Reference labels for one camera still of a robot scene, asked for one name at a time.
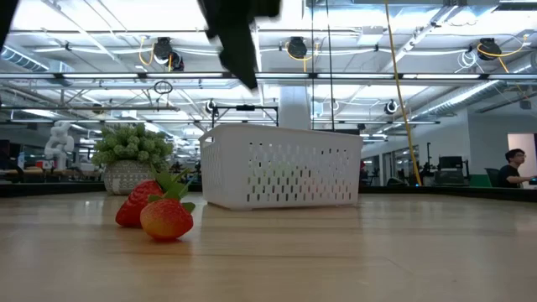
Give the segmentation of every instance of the strawberry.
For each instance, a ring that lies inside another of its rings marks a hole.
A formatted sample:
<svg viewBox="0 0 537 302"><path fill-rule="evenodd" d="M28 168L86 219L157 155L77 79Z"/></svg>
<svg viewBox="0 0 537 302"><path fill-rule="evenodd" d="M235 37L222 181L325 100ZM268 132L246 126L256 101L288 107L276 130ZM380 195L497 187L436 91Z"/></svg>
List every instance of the strawberry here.
<svg viewBox="0 0 537 302"><path fill-rule="evenodd" d="M140 214L143 230L155 240L175 240L194 226L192 215L176 199L151 202Z"/></svg>
<svg viewBox="0 0 537 302"><path fill-rule="evenodd" d="M122 227L141 227L140 212L148 204L150 195L162 195L163 191L155 180L145 180L137 185L127 201L116 214L116 222Z"/></svg>

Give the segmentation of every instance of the black shirt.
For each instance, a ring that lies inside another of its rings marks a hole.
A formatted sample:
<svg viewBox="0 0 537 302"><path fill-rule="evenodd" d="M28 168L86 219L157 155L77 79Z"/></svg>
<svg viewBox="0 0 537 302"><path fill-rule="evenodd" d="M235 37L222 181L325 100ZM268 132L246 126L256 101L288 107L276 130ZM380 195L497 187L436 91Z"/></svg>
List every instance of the black shirt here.
<svg viewBox="0 0 537 302"><path fill-rule="evenodd" d="M498 174L498 186L500 188L519 188L520 184L511 184L507 181L509 176L520 177L519 171L510 165L503 166Z"/></svg>

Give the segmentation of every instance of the man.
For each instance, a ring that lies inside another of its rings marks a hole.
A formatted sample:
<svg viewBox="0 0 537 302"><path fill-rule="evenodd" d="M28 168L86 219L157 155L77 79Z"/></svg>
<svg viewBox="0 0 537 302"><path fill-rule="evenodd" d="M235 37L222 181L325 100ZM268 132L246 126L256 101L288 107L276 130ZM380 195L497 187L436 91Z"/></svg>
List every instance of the man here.
<svg viewBox="0 0 537 302"><path fill-rule="evenodd" d="M526 153L521 149L513 149L505 154L508 165L500 169L498 186L502 188L520 188L521 184L537 176L520 177L519 166L524 163Z"/></svg>

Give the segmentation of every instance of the green plant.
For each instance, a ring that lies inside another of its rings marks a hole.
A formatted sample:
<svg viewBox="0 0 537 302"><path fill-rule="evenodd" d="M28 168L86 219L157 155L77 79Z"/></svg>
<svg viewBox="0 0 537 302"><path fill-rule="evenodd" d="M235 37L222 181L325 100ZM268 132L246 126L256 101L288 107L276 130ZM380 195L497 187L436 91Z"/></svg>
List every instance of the green plant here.
<svg viewBox="0 0 537 302"><path fill-rule="evenodd" d="M136 127L116 126L102 129L103 140L97 142L93 164L111 164L118 160L137 160L152 164L157 170L167 170L166 156L173 145L164 141L164 133L153 133L143 123Z"/></svg>

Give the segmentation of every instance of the white plastic basket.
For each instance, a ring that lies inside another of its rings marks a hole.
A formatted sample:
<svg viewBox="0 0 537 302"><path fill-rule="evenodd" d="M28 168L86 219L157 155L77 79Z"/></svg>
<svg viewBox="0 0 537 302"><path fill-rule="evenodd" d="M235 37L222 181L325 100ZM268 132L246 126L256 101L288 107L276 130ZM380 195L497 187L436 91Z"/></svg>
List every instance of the white plastic basket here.
<svg viewBox="0 0 537 302"><path fill-rule="evenodd" d="M227 124L201 136L200 149L203 196L219 206L248 210L358 201L357 135Z"/></svg>

